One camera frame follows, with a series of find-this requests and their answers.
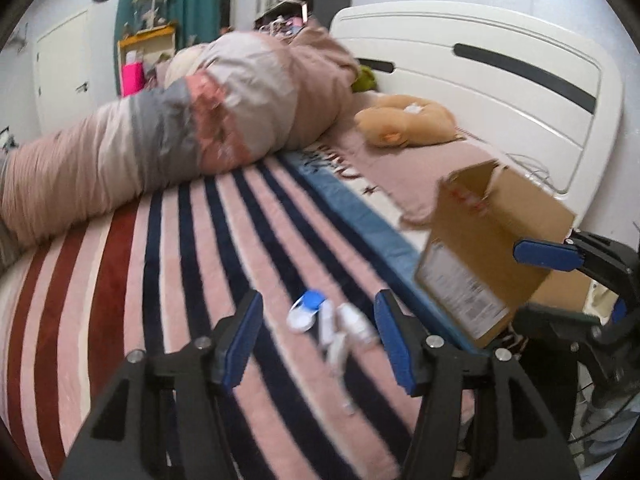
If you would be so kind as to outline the rolled patchwork quilt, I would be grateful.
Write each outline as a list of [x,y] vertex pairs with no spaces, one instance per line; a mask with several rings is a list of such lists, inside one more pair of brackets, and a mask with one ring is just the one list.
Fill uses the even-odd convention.
[[1,159],[1,261],[134,198],[313,144],[358,64],[316,24],[229,32],[180,51],[160,88],[107,103]]

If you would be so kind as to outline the yellow shelf cabinet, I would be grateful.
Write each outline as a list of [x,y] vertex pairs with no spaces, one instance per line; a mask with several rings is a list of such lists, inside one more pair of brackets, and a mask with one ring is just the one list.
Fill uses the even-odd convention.
[[160,58],[172,58],[177,51],[176,28],[172,25],[138,32],[117,43],[118,72],[128,63],[155,64]]

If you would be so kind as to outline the brown plush toy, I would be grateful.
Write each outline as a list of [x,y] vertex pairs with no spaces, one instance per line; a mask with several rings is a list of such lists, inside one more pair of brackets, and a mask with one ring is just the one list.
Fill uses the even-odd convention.
[[448,108],[405,94],[380,96],[355,115],[355,124],[376,148],[420,148],[462,138]]

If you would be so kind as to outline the white door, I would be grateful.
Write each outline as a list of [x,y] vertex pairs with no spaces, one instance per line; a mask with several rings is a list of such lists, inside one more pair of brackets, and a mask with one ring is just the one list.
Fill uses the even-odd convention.
[[87,12],[78,13],[37,41],[36,93],[44,134],[68,128],[93,110],[87,23]]

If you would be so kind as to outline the cardboard box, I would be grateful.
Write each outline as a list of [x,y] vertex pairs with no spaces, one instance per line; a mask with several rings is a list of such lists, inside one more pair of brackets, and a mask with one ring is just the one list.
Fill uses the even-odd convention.
[[562,202],[495,160],[465,167],[439,182],[416,281],[478,348],[526,302],[580,312],[590,278],[513,257],[524,237],[562,242],[574,219]]

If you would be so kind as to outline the pink gift bag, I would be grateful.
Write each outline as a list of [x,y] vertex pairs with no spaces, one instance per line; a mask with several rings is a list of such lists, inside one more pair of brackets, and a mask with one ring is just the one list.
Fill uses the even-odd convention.
[[122,96],[132,96],[145,87],[144,67],[142,62],[128,63],[122,66]]

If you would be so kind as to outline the striped plush blanket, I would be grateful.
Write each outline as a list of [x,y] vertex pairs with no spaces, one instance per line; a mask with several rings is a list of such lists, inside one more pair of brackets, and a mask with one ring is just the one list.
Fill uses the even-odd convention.
[[177,351],[256,289],[264,325],[220,404],[241,477],[397,478],[419,403],[384,351],[352,349],[338,378],[318,333],[285,323],[308,290],[371,315],[388,288],[469,347],[416,286],[418,250],[381,209],[318,156],[280,155],[139,198],[26,252],[1,279],[1,419],[27,467],[60,473],[128,352]]

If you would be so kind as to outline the glass display case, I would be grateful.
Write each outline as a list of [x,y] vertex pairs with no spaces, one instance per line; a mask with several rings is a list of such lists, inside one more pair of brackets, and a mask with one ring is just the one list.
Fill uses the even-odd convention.
[[136,32],[147,32],[167,25],[168,2],[169,0],[132,0]]

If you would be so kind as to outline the blue white contact lens case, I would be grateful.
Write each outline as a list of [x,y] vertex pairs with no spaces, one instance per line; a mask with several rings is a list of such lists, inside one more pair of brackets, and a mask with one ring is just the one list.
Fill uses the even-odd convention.
[[300,296],[286,316],[286,325],[293,333],[306,333],[314,326],[316,317],[326,301],[326,296],[317,289],[308,289]]

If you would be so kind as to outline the small white dropper bottle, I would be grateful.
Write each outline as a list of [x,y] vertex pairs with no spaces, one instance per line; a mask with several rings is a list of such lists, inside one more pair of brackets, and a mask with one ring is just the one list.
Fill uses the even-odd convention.
[[354,344],[371,348],[378,344],[378,333],[369,319],[353,304],[341,304],[336,310],[338,325]]

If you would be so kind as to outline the pink corduroy pillow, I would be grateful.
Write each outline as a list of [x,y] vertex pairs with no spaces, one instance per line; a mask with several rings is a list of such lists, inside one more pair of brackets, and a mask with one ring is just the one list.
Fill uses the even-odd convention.
[[445,144],[420,148],[376,148],[357,129],[355,115],[373,105],[376,92],[356,93],[352,107],[320,136],[318,148],[336,156],[346,167],[382,188],[401,211],[401,221],[425,226],[435,209],[438,181],[452,172],[491,162],[491,153],[480,141],[466,136]]

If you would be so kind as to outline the white bed headboard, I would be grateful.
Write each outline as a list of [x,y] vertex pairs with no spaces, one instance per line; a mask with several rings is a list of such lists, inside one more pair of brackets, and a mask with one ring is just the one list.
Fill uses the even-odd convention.
[[434,0],[351,6],[330,32],[372,68],[380,92],[439,102],[585,218],[624,102],[620,71],[594,41],[528,14]]

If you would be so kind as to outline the green plush toy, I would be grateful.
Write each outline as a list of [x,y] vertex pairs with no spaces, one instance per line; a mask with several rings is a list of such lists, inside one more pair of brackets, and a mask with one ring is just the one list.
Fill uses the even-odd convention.
[[358,67],[358,76],[352,84],[352,92],[362,93],[374,91],[376,88],[378,88],[378,83],[372,68],[367,65],[360,65]]

